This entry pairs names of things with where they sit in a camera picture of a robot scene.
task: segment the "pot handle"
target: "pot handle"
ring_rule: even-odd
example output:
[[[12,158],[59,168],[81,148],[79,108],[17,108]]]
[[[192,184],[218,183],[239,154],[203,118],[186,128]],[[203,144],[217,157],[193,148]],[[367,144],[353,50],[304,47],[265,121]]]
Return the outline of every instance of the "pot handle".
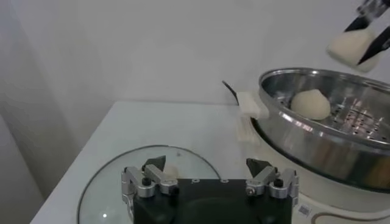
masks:
[[[258,94],[252,92],[238,92],[237,100],[241,113],[257,120],[269,118],[269,110],[261,101]]]

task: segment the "dough ball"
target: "dough ball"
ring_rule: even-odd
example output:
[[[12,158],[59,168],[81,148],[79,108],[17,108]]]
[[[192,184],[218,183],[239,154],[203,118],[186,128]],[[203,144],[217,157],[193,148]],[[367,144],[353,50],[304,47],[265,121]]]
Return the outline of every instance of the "dough ball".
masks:
[[[165,166],[164,173],[173,178],[179,177],[179,170],[177,169],[176,166]]]
[[[377,65],[380,54],[364,61],[360,65],[358,63],[375,38],[376,35],[369,29],[344,32],[332,40],[327,51],[335,60],[357,71],[369,72]]]
[[[291,109],[303,117],[323,120],[330,114],[330,103],[318,89],[312,89],[296,94]]]

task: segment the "screw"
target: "screw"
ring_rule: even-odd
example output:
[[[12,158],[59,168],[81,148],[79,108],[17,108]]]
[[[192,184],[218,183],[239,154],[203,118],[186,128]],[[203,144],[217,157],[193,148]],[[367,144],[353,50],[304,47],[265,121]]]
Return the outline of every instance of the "screw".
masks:
[[[150,186],[152,184],[152,180],[148,177],[142,178],[142,185],[143,186]]]
[[[275,187],[283,187],[283,184],[284,184],[284,182],[283,182],[282,179],[276,179],[276,180],[274,181],[274,186],[275,186]]]
[[[247,188],[245,188],[245,191],[246,191],[246,194],[247,194],[248,196],[253,196],[253,195],[255,195],[255,193],[256,193],[255,189],[252,188],[252,187],[247,187]]]

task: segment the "white wall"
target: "white wall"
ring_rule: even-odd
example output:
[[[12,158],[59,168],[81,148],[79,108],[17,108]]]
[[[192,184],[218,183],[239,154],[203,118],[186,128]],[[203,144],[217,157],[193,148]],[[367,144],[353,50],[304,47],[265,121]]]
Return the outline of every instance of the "white wall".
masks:
[[[25,35],[29,65],[19,79],[38,88],[73,147],[34,149],[39,161],[72,158],[114,100],[233,103],[221,85],[256,88],[267,69],[309,66],[352,72],[330,59],[327,43],[355,18],[357,0],[9,0]],[[16,63],[19,58],[11,58]],[[390,82],[382,58],[370,77]],[[9,97],[9,110],[14,99]],[[21,100],[26,103],[28,97]],[[18,126],[19,117],[10,114]],[[48,139],[57,144],[58,139]],[[26,147],[34,144],[25,142]],[[49,163],[53,172],[65,169]],[[42,172],[34,167],[34,173]],[[43,178],[49,191],[55,178]]]
[[[29,223],[43,197],[1,116],[0,183],[0,223]]]

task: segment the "glass pot lid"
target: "glass pot lid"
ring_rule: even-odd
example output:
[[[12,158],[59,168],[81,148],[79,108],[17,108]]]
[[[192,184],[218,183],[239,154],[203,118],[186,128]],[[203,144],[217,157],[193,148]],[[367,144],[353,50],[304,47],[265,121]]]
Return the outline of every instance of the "glass pot lid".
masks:
[[[128,224],[126,204],[121,196],[121,171],[141,166],[149,158],[166,156],[165,167],[176,167],[179,178],[218,179],[216,169],[203,157],[188,149],[150,145],[125,152],[101,167],[88,182],[77,208],[80,224]]]

